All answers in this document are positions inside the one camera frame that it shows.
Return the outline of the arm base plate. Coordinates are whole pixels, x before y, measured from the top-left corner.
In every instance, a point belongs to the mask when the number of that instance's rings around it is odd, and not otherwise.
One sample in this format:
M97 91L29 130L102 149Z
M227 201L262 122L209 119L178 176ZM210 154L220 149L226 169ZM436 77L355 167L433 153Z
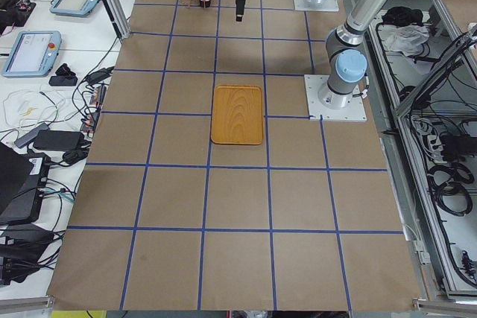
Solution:
M360 88L355 86L348 95L337 95L328 87L328 75L304 76L309 119L313 121L367 120Z
M339 11L338 0L294 0L297 11L332 12Z

